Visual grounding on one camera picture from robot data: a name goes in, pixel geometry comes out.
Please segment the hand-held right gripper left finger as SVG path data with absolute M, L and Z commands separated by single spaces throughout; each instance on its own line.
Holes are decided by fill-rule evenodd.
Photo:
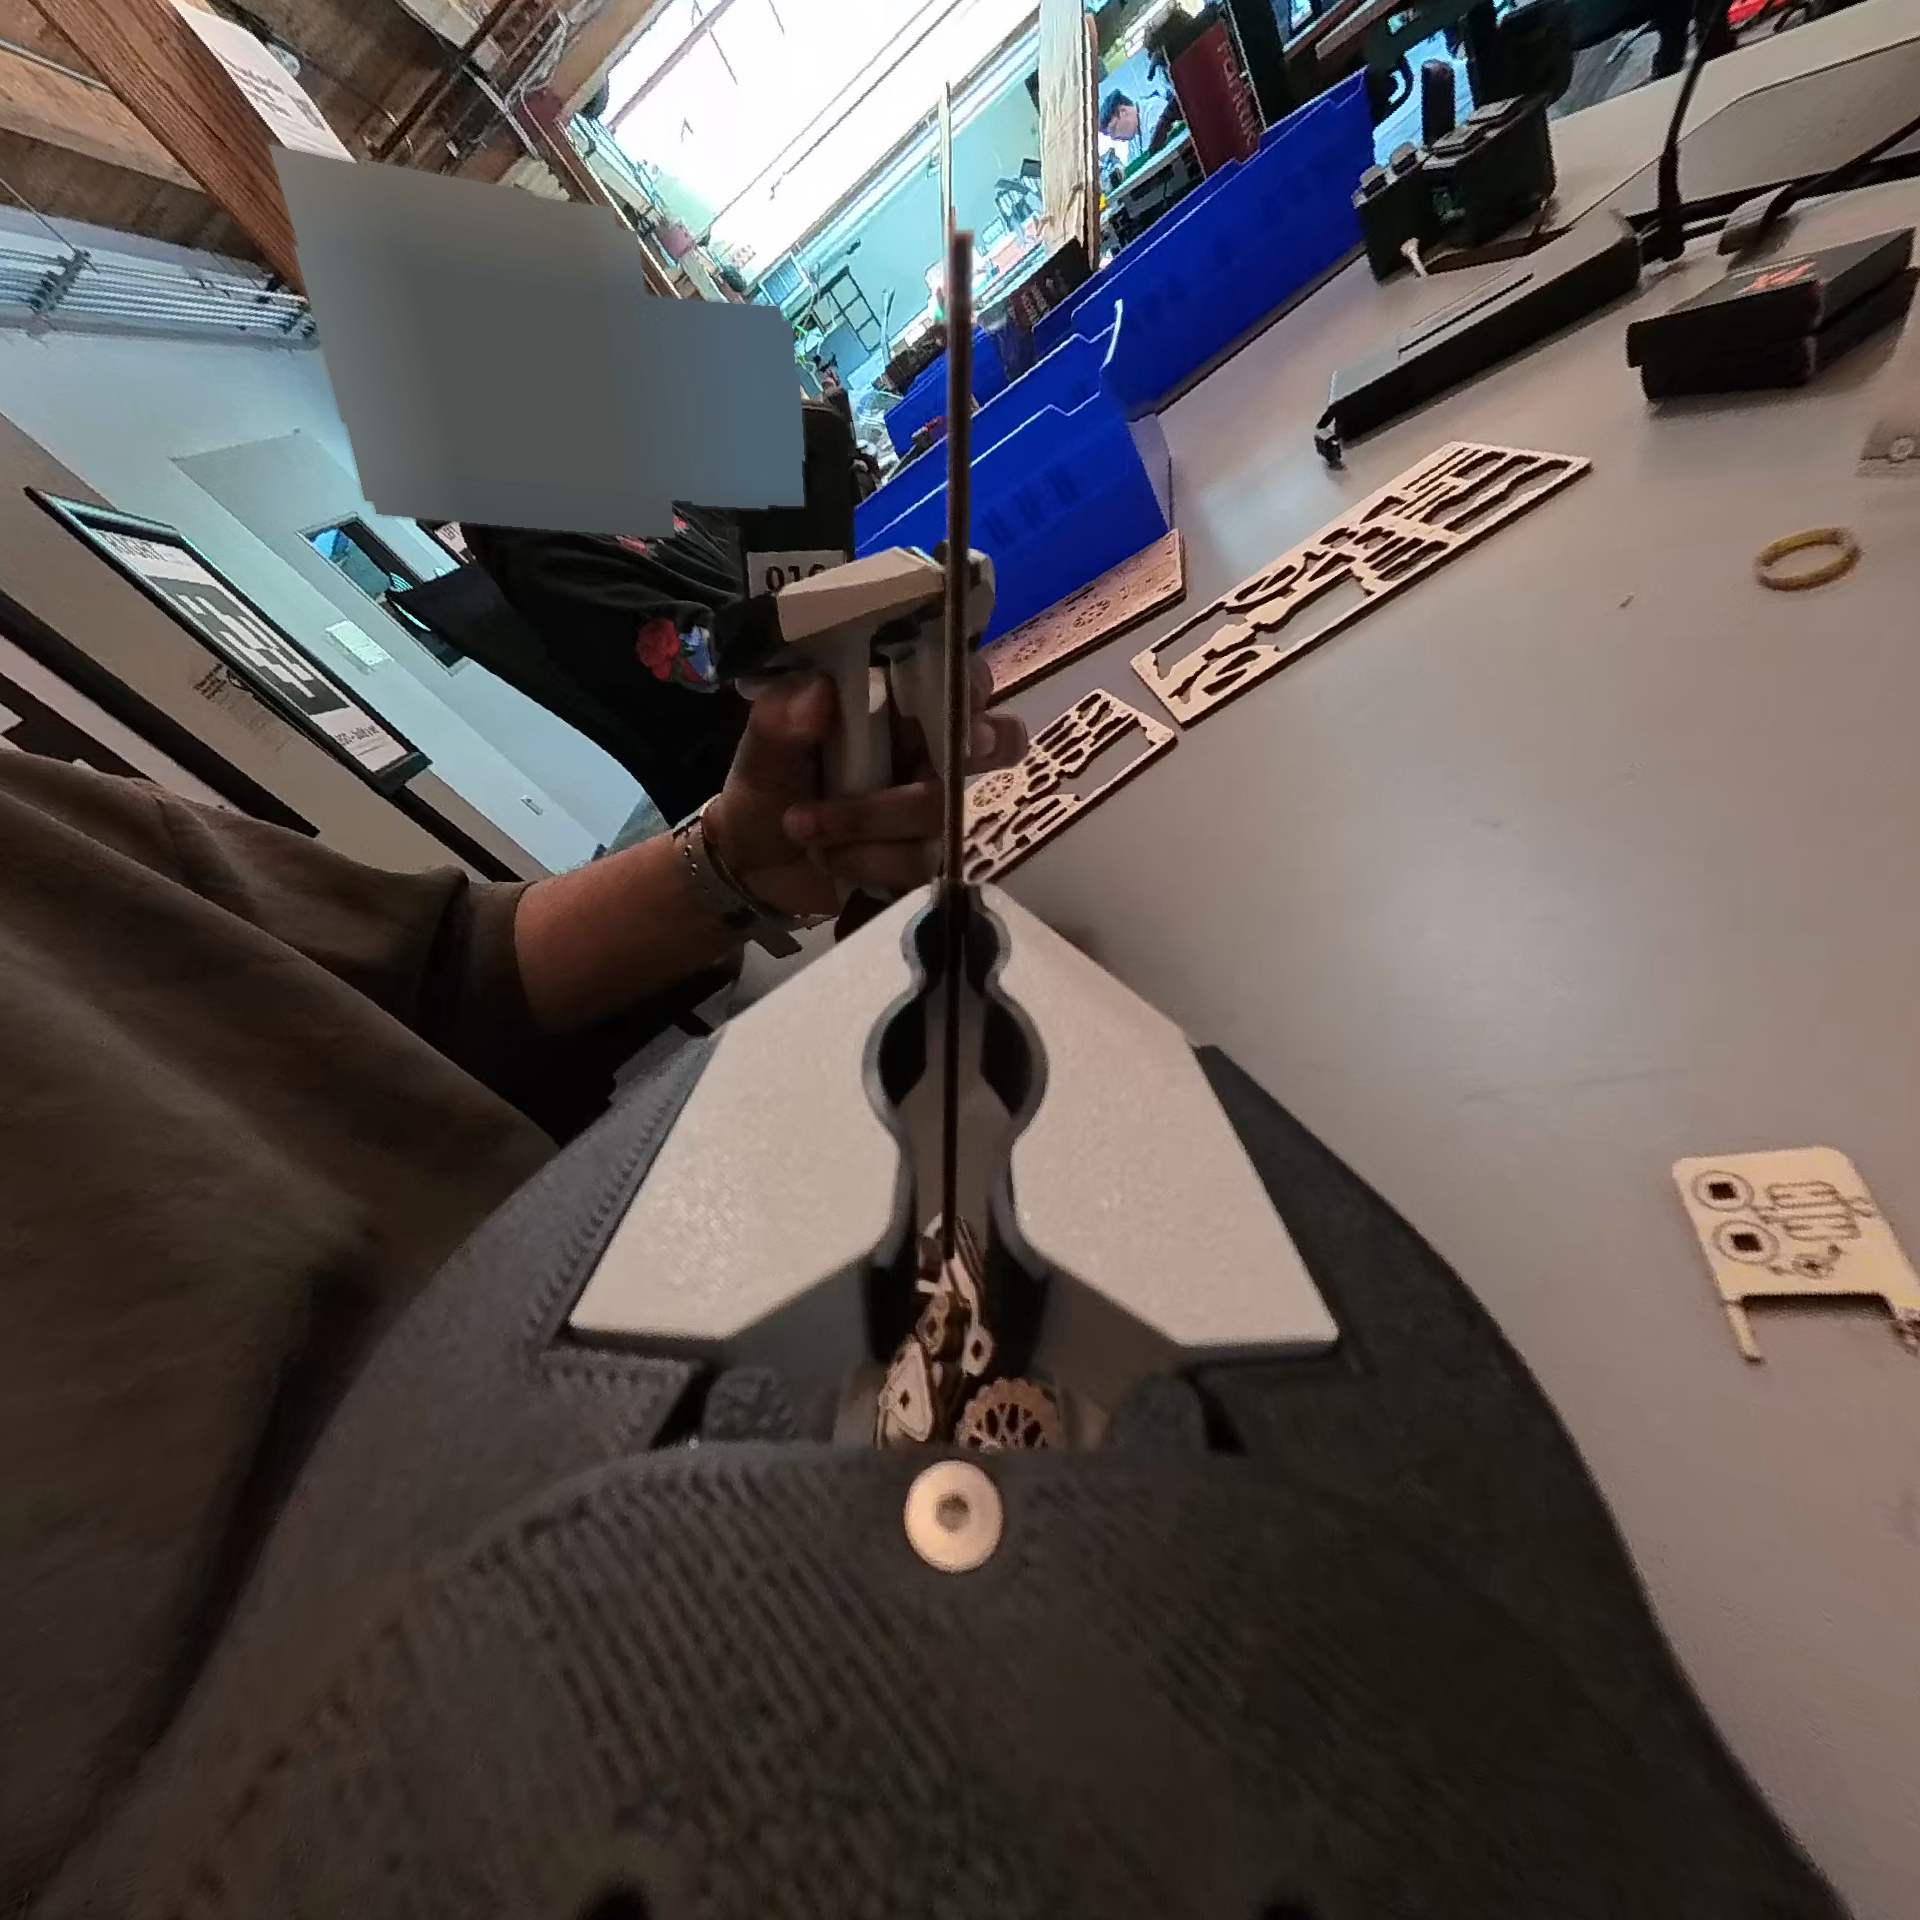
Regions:
M 568 1339 L 873 1404 L 937 1208 L 937 885 L 805 966 L 706 1047 Z

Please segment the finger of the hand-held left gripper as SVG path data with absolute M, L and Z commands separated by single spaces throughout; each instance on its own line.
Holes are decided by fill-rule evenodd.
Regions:
M 908 562 L 908 599 L 895 613 L 895 707 L 902 726 L 917 726 L 924 742 L 930 769 L 941 782 L 955 782 L 950 769 L 950 657 L 960 661 L 960 688 L 968 707 L 968 674 L 973 657 L 995 613 L 995 563 L 985 552 L 968 552 L 963 562 L 963 599 L 960 599 L 960 630 L 955 644 L 950 644 L 950 563 L 946 550 L 924 556 L 917 550 L 895 552 L 895 562 Z
M 898 784 L 895 774 L 895 613 L 908 599 L 908 562 L 902 550 L 850 562 L 781 593 L 790 635 L 809 638 L 824 626 L 845 630 L 849 661 L 820 674 L 837 691 L 837 726 L 824 742 L 820 790 L 832 800 L 857 800 Z

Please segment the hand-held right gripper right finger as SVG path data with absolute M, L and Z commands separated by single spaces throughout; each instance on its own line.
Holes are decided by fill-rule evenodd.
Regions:
M 998 1367 L 1095 1446 L 1149 1380 L 1320 1360 L 1336 1318 L 1187 1032 L 981 885 L 973 1155 Z

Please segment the person's left forearm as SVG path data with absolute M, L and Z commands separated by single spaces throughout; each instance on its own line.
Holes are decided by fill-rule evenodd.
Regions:
M 526 1006 L 548 1037 L 621 1020 L 691 976 L 739 966 L 746 950 L 697 891 L 671 835 L 533 883 L 517 897 L 509 945 Z

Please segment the grey desk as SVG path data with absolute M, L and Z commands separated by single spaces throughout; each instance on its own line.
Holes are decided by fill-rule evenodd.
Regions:
M 1673 1164 L 1828 1144 L 1915 1257 L 1911 327 L 1648 413 L 1639 299 L 1344 470 L 1335 370 L 1454 292 L 1326 279 L 1165 413 L 1188 607 L 1438 442 L 1591 475 L 1208 716 L 1009 891 L 1230 1050 L 1477 1290 L 1728 1751 L 1853 1915 L 1915 1915 L 1915 1356 L 1868 1308 L 1738 1354 Z M 1779 595 L 1787 533 L 1862 563 Z

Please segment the person's left hand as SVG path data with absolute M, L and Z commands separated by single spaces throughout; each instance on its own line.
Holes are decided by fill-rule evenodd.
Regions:
M 902 897 L 946 866 L 946 784 L 924 726 L 890 712 L 895 784 L 829 799 L 820 760 L 837 688 L 776 678 L 750 705 L 722 793 L 705 812 L 706 853 L 766 909 L 824 918 L 849 896 Z

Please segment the wooden sheet with engraved gears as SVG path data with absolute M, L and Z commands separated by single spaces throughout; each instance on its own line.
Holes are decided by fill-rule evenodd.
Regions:
M 1050 682 L 1083 655 L 1139 630 L 1156 613 L 1187 599 L 1187 539 L 1179 528 L 1149 539 L 1123 563 L 1064 595 L 1050 611 L 1018 622 L 1009 635 L 985 644 L 991 668 L 991 701 Z

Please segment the blue plastic bin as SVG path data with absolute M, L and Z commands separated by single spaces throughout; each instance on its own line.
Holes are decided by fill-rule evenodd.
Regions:
M 1351 191 L 1371 164 L 1364 78 L 1350 76 L 1123 245 L 1064 314 L 1114 327 L 1104 381 L 1139 420 L 1165 410 L 1283 309 L 1361 253 Z
M 973 550 L 995 563 L 986 643 L 1161 539 L 1169 447 L 1118 393 L 1126 310 L 1070 335 L 973 416 Z

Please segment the wooden sheet with curvy cutouts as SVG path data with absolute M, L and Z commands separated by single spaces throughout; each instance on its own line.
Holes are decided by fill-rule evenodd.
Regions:
M 1018 765 L 968 784 L 963 883 L 998 883 L 1169 753 L 1179 733 L 1100 688 L 1031 734 Z

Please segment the person's olive sweater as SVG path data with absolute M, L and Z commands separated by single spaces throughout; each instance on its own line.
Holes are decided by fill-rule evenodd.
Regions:
M 697 998 L 542 1036 L 521 891 L 3 751 L 3 1915 L 178 1713 L 373 1343 Z

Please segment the small pale wooden sheet fragment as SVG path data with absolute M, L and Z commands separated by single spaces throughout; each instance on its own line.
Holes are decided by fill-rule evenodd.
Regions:
M 1763 1360 L 1748 1308 L 1872 1303 L 1915 1354 L 1915 1266 L 1842 1152 L 1699 1155 L 1673 1181 L 1748 1365 Z

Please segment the long wooden sheet with cutouts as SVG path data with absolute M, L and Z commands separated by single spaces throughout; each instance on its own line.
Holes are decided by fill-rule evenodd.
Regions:
M 1579 454 L 1447 442 L 1193 611 L 1132 674 L 1193 726 L 1585 475 Z

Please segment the black flat device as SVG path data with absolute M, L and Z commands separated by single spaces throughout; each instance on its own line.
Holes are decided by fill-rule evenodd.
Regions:
M 1447 396 L 1537 344 L 1585 324 L 1639 284 L 1639 234 L 1598 212 L 1541 253 L 1477 279 L 1438 314 L 1384 337 L 1331 381 L 1314 450 L 1344 467 L 1344 447 Z

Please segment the black box with red mark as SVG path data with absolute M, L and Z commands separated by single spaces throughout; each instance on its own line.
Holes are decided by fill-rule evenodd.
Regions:
M 1804 389 L 1903 324 L 1911 229 L 1762 260 L 1626 332 L 1648 402 Z

